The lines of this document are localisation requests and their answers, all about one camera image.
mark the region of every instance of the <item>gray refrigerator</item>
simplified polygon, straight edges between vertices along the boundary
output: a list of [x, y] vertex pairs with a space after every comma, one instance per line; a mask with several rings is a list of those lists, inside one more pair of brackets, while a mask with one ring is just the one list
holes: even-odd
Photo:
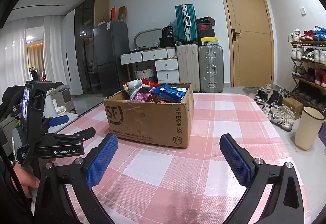
[[109, 21], [94, 28], [94, 50], [102, 93], [108, 97], [128, 81], [127, 67], [120, 61], [130, 52], [127, 24]]

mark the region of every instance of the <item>pink plaid tablecloth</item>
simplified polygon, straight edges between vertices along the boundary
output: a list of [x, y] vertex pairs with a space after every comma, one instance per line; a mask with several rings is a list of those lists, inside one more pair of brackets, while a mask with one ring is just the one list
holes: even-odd
[[[220, 137], [225, 133], [266, 163], [294, 163], [278, 133], [251, 98], [239, 94], [194, 94], [194, 100], [188, 148], [119, 139], [118, 150], [100, 184], [93, 187], [115, 223], [223, 223], [245, 191], [219, 149]], [[96, 129], [96, 136], [84, 142], [87, 154], [109, 132], [103, 105], [61, 133], [72, 134], [91, 126]], [[74, 159], [58, 159], [56, 164], [69, 164]], [[298, 178], [308, 224], [309, 204], [299, 174]], [[270, 189], [271, 186], [266, 187], [250, 223], [258, 220]], [[68, 191], [80, 221], [87, 223], [72, 188]]]

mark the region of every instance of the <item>red sneaker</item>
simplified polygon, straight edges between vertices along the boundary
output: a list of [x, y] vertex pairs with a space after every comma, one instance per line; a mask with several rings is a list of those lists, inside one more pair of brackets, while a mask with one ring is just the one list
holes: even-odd
[[322, 86], [326, 88], [326, 70], [322, 69]]
[[321, 85], [322, 84], [322, 75], [321, 75], [321, 69], [316, 70], [316, 78], [315, 78], [315, 84]]
[[313, 41], [314, 40], [312, 38], [313, 35], [315, 35], [315, 33], [312, 32], [312, 30], [304, 31], [304, 36], [300, 37], [300, 40], [301, 41]]

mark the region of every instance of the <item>cream trash can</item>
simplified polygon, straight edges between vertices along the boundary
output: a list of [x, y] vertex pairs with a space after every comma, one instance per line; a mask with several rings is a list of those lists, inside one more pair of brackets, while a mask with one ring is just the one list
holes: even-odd
[[304, 150], [308, 150], [318, 136], [324, 121], [325, 119], [321, 112], [311, 107], [304, 107], [294, 138], [295, 144]]

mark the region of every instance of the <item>blue sneaker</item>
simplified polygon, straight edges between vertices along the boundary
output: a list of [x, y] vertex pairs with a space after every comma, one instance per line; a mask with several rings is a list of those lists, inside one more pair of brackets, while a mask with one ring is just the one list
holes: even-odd
[[315, 41], [326, 41], [326, 29], [319, 27], [319, 26], [315, 26], [315, 30], [313, 31], [313, 33], [315, 33], [315, 35], [313, 35], [313, 39]]

